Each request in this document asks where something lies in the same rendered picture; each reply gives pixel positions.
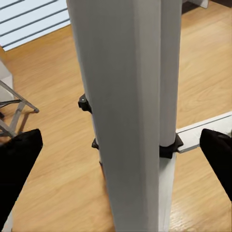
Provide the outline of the camera tripod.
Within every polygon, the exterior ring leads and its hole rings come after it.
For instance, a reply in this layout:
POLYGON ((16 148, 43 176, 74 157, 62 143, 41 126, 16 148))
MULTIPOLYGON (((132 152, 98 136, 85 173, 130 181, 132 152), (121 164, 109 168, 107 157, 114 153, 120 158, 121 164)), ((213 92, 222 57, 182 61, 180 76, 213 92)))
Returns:
POLYGON ((66 0, 116 232, 169 232, 176 153, 232 112, 176 129, 182 0, 66 0))

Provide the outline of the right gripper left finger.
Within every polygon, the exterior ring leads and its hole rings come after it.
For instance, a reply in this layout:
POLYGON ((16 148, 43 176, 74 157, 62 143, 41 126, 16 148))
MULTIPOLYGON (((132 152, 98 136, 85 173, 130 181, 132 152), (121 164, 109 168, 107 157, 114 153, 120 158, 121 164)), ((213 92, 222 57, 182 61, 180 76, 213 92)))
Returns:
POLYGON ((41 149, 40 129, 24 132, 0 146, 0 232, 41 149))

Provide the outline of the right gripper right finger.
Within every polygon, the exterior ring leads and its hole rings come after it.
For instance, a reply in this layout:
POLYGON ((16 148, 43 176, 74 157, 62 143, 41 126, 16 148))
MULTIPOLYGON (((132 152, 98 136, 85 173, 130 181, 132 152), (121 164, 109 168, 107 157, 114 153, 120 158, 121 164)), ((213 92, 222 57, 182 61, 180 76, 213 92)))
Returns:
POLYGON ((232 137, 202 129, 200 147, 232 201, 232 137))

